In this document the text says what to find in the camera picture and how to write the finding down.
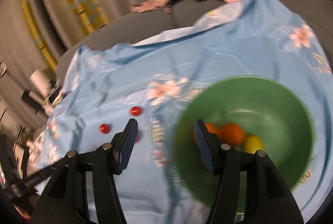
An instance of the screw head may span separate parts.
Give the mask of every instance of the screw head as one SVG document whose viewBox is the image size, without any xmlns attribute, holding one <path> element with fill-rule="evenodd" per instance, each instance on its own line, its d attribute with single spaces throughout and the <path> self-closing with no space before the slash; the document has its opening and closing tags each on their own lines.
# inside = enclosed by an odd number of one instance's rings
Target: screw head
<svg viewBox="0 0 333 224">
<path fill-rule="evenodd" d="M 226 143 L 223 143 L 223 144 L 221 145 L 221 148 L 222 148 L 222 150 L 227 151 L 227 150 L 230 149 L 230 145 L 229 145 L 229 144 L 226 144 Z"/>
<path fill-rule="evenodd" d="M 68 153 L 67 153 L 67 156 L 68 157 L 73 157 L 73 156 L 75 156 L 76 155 L 76 151 L 74 151 L 74 150 L 71 150 L 71 151 L 69 151 Z"/>
<path fill-rule="evenodd" d="M 262 150 L 259 150 L 257 151 L 257 154 L 260 156 L 260 157 L 265 157 L 266 156 L 266 153 Z"/>
<path fill-rule="evenodd" d="M 102 145 L 102 148 L 103 148 L 104 150 L 109 150 L 109 149 L 112 148 L 112 144 L 111 144 L 111 143 L 104 143 L 104 144 Z"/>
</svg>

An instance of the green bowl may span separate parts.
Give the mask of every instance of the green bowl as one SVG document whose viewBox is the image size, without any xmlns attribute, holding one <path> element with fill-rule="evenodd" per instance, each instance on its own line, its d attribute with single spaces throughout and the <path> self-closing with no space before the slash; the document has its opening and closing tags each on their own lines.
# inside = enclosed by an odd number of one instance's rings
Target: green bowl
<svg viewBox="0 0 333 224">
<path fill-rule="evenodd" d="M 174 140 L 175 163 L 182 182 L 209 207 L 219 178 L 206 170 L 193 141 L 196 119 L 219 126 L 238 123 L 247 134 L 259 136 L 291 190 L 307 170 L 315 131 L 304 103 L 285 86 L 263 77 L 239 76 L 220 81 L 189 104 L 179 120 Z M 246 180 L 244 175 L 240 179 L 237 213 L 243 213 L 245 205 Z"/>
</svg>

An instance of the pink flower print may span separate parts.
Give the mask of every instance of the pink flower print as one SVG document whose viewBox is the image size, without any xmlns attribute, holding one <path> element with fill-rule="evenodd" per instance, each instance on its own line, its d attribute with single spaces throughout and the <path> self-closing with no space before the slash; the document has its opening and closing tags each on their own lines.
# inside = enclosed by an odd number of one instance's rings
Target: pink flower print
<svg viewBox="0 0 333 224">
<path fill-rule="evenodd" d="M 58 139 L 60 137 L 60 131 L 56 125 L 56 120 L 53 118 L 50 122 L 47 123 L 46 129 L 49 129 L 53 133 L 53 138 Z"/>
<path fill-rule="evenodd" d="M 156 98 L 150 103 L 151 106 L 162 103 L 168 97 L 178 97 L 180 93 L 180 86 L 183 83 L 188 82 L 188 78 L 181 78 L 178 82 L 174 80 L 168 80 L 163 84 L 158 82 L 151 82 L 149 85 L 152 86 L 149 90 L 147 99 Z"/>
<path fill-rule="evenodd" d="M 332 74 L 332 70 L 329 66 L 326 66 L 326 67 L 320 67 L 317 69 L 320 73 L 323 73 L 323 74 Z"/>
<path fill-rule="evenodd" d="M 53 146 L 52 144 L 49 144 L 50 150 L 49 150 L 49 164 L 53 164 L 54 162 L 57 162 L 59 157 L 57 154 L 57 147 Z"/>
<path fill-rule="evenodd" d="M 164 167 L 167 165 L 167 159 L 164 157 L 161 151 L 153 150 L 152 153 L 156 167 Z"/>
<path fill-rule="evenodd" d="M 302 25 L 302 28 L 294 27 L 294 33 L 290 35 L 290 39 L 294 40 L 296 47 L 305 46 L 310 48 L 311 44 L 309 38 L 314 37 L 313 33 L 310 31 L 310 27 L 307 25 Z"/>
</svg>

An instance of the orange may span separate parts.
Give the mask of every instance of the orange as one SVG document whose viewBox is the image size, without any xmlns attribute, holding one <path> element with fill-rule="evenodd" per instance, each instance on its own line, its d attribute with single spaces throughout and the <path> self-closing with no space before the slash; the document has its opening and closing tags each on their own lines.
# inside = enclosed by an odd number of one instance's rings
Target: orange
<svg viewBox="0 0 333 224">
<path fill-rule="evenodd" d="M 209 133 L 214 133 L 214 134 L 219 135 L 219 129 L 213 123 L 205 123 L 205 126 L 206 126 Z M 193 140 L 194 140 L 195 143 L 197 143 L 196 138 L 195 138 L 195 134 L 193 134 Z"/>
<path fill-rule="evenodd" d="M 230 146 L 241 145 L 246 141 L 244 130 L 237 123 L 227 123 L 218 131 L 220 140 Z"/>
</svg>

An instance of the yellow fruit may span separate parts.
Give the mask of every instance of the yellow fruit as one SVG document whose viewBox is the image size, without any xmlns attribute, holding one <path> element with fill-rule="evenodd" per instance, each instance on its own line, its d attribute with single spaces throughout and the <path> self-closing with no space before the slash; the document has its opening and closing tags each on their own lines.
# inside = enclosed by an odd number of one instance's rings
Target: yellow fruit
<svg viewBox="0 0 333 224">
<path fill-rule="evenodd" d="M 244 152 L 254 154 L 258 150 L 264 150 L 262 140 L 256 135 L 249 135 L 244 144 Z"/>
<path fill-rule="evenodd" d="M 237 123 L 227 123 L 219 129 L 217 134 L 224 143 L 230 146 L 241 145 L 246 140 L 246 135 Z"/>
</svg>

